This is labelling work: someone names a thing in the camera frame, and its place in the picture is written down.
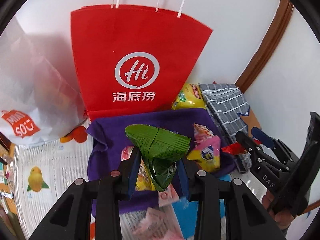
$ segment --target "checkered cloth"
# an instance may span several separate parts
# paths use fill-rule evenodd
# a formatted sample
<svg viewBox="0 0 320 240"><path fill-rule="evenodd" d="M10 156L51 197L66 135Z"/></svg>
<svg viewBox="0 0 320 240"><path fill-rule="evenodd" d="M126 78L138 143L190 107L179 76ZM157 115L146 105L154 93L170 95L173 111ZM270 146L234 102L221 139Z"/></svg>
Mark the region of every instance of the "checkered cloth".
<svg viewBox="0 0 320 240"><path fill-rule="evenodd" d="M248 133L248 126L239 114L248 114L250 106L243 93L234 84L199 84L201 94L206 102L207 111L214 124L219 129L225 141L236 142L236 133ZM238 156L243 168L248 171L251 167L250 154Z"/></svg>

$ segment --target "white plastic bag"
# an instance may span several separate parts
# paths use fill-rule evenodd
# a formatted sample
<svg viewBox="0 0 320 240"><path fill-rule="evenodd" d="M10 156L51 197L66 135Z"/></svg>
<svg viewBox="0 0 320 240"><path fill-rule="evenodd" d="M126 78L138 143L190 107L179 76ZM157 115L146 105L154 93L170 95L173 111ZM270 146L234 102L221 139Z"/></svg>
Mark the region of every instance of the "white plastic bag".
<svg viewBox="0 0 320 240"><path fill-rule="evenodd" d="M41 55L15 18L0 37L0 132L36 146L84 120L80 93Z"/></svg>

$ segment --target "purple towel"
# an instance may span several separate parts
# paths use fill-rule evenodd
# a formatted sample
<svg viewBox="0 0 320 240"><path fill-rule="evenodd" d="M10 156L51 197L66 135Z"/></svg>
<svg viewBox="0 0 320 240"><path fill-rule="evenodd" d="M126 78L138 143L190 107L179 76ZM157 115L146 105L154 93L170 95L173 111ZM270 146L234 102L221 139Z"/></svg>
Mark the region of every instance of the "purple towel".
<svg viewBox="0 0 320 240"><path fill-rule="evenodd" d="M95 139L93 151L88 162L89 180L101 179L110 171L116 170L121 162L121 151L132 142L125 135L124 129L131 124L148 124L159 128L165 128L191 138L190 150L195 147L193 124L207 126L215 135L220 136L219 131L205 109L180 109L156 113L134 114L94 120L87 132ZM221 140L221 147L227 144ZM221 169L217 177L231 172L235 164L230 155L221 152ZM130 201L119 201L120 214L145 210L148 207L158 206L158 192L135 191ZM92 205L92 214L95 216L96 203Z"/></svg>

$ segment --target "green snack package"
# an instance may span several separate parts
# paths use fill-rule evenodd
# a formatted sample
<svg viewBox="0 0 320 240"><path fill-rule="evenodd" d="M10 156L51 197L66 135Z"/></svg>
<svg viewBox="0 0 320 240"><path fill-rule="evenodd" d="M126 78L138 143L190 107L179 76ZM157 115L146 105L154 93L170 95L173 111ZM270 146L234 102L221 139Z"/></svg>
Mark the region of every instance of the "green snack package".
<svg viewBox="0 0 320 240"><path fill-rule="evenodd" d="M152 183L159 192L170 184L177 169L176 161L188 151L190 138L144 124L132 124L125 129L131 142L138 146Z"/></svg>

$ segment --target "metal screw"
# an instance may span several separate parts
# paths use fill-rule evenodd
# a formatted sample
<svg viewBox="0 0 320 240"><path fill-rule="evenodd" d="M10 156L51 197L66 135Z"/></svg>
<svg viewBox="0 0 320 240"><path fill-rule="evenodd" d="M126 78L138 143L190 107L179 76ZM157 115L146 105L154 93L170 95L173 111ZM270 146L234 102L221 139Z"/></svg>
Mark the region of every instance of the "metal screw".
<svg viewBox="0 0 320 240"><path fill-rule="evenodd" d="M240 185L242 184L242 180L241 180L241 179L238 179L238 178L235 178L235 179L233 180L233 183L236 184L236 185L238 185L238 186L240 186Z"/></svg>
<svg viewBox="0 0 320 240"><path fill-rule="evenodd" d="M111 171L110 172L110 175L112 176L112 177L118 177L119 175L120 175L120 171Z"/></svg>
<svg viewBox="0 0 320 240"><path fill-rule="evenodd" d="M81 185L82 183L83 183L83 179L76 179L76 180L75 180L75 184L76 184L77 186Z"/></svg>
<svg viewBox="0 0 320 240"><path fill-rule="evenodd" d="M206 173L205 171L203 171L203 170L197 171L197 174L198 174L198 176L200 176L200 177L204 177L204 176L207 175L207 173Z"/></svg>

